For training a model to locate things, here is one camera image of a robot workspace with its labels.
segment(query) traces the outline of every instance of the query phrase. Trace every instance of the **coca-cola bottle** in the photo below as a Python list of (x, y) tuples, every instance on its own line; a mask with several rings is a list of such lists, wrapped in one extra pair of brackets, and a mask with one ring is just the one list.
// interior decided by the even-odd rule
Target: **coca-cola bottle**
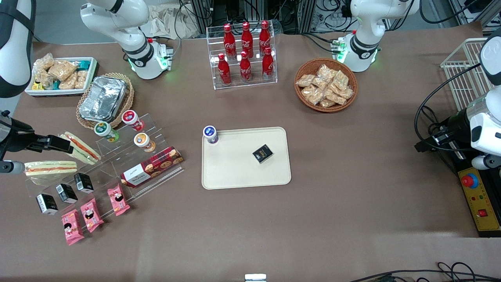
[(246, 51), (242, 51), (240, 54), (242, 55), (242, 60), (240, 61), (240, 76), (242, 78), (242, 83), (249, 83), (249, 81), (252, 80), (251, 62), (249, 62)]
[(265, 48), (265, 56), (263, 57), (263, 79), (271, 80), (273, 78), (273, 57), (272, 49)]
[(219, 69), (219, 75), (222, 80), (222, 84), (224, 86), (228, 86), (231, 84), (231, 74), (229, 73), (229, 65), (228, 62), (224, 60), (224, 54), (218, 54), (219, 63), (217, 64), (217, 68)]
[(252, 46), (252, 34), (249, 31), (251, 25), (248, 22), (244, 22), (242, 24), (243, 33), (242, 33), (242, 50), (247, 52), (249, 58), (254, 57), (254, 50)]
[(270, 31), (268, 30), (268, 21), (261, 22), (261, 33), (259, 34), (259, 54), (265, 55), (265, 48), (270, 46)]
[(231, 33), (231, 25), (224, 25), (224, 49), (226, 50), (226, 56), (228, 61), (236, 61), (236, 46), (235, 46), (235, 36)]

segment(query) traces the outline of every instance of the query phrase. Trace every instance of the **pink snack package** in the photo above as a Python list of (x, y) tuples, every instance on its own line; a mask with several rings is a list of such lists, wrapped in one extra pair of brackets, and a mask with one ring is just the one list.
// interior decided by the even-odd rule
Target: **pink snack package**
[(113, 189), (108, 189), (108, 196), (110, 196), (111, 206), (113, 207), (116, 216), (121, 215), (130, 208), (130, 206), (125, 203), (123, 195), (124, 193), (120, 184)]
[(96, 199), (92, 199), (87, 204), (81, 206), (80, 210), (84, 215), (85, 224), (87, 225), (89, 232), (94, 231), (100, 224), (104, 223), (99, 216)]
[(78, 222), (77, 210), (72, 210), (71, 212), (63, 215), (61, 218), (64, 226), (64, 236), (66, 237), (66, 243), (68, 246), (71, 246), (84, 238), (82, 228)]

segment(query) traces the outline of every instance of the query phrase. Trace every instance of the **cookie box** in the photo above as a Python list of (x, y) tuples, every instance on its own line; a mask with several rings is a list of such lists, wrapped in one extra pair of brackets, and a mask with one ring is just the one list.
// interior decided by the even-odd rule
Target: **cookie box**
[(136, 188), (182, 161), (181, 154), (174, 147), (168, 147), (146, 161), (128, 169), (120, 175), (120, 179), (123, 185)]

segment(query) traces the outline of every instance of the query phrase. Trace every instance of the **round wicker basket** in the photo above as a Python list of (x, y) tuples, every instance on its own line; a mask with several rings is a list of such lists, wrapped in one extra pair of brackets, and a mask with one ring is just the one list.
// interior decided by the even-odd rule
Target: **round wicker basket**
[[(122, 104), (120, 105), (120, 108), (118, 109), (119, 114), (117, 115), (116, 119), (114, 119), (112, 122), (110, 122), (111, 127), (115, 128), (122, 122), (122, 114), (132, 107), (132, 101), (134, 100), (134, 88), (132, 87), (132, 83), (130, 82), (130, 79), (121, 73), (112, 72), (112, 73), (104, 74), (103, 76), (121, 79), (121, 80), (125, 81), (129, 86), (129, 89), (127, 89), (127, 92), (125, 93), (124, 100), (122, 101)], [(78, 102), (77, 120), (84, 127), (94, 129), (94, 126), (97, 123), (96, 121), (86, 120), (80, 116), (80, 106), (84, 102), (85, 98), (87, 98), (87, 95), (89, 95), (89, 91), (90, 91), (91, 87), (92, 87), (92, 83), (89, 86), (89, 88), (87, 88), (85, 90), (84, 94), (82, 95), (82, 98)]]
[[(302, 95), (301, 93), (301, 88), (296, 84), (296, 81), (298, 81), (303, 75), (305, 74), (317, 74), (317, 71), (320, 69), (320, 66), (325, 64), (327, 67), (333, 70), (341, 70), (346, 76), (348, 76), (349, 81), (348, 85), (350, 88), (353, 90), (353, 96), (351, 96), (350, 99), (346, 102), (344, 105), (334, 105), (332, 107), (328, 108), (322, 108), (320, 106), (316, 106), (313, 104), (310, 104)], [(335, 112), (335, 111), (340, 111), (346, 107), (348, 107), (355, 98), (357, 97), (358, 93), (358, 83), (357, 83), (357, 78), (355, 77), (355, 74), (344, 64), (341, 64), (340, 62), (334, 60), (334, 59), (329, 59), (329, 58), (317, 58), (310, 60), (306, 63), (304, 63), (296, 73), (296, 78), (294, 79), (294, 89), (296, 90), (296, 94), (298, 95), (299, 99), (303, 101), (303, 103), (317, 111), (321, 112)]]

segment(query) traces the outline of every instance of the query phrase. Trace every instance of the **white plastic basket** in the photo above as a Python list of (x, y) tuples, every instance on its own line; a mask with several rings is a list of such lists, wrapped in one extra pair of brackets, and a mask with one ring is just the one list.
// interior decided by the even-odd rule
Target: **white plastic basket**
[(85, 92), (85, 89), (89, 87), (94, 78), (94, 73), (96, 72), (97, 61), (92, 57), (73, 57), (73, 58), (54, 58), (55, 60), (67, 60), (67, 61), (91, 61), (89, 66), (89, 71), (87, 73), (87, 78), (85, 79), (84, 88), (82, 89), (69, 89), (69, 90), (32, 90), (33, 83), (35, 82), (35, 74), (32, 70), (32, 78), (30, 83), (25, 89), (28, 95), (36, 97), (50, 97), (50, 96), (74, 96), (80, 95)]

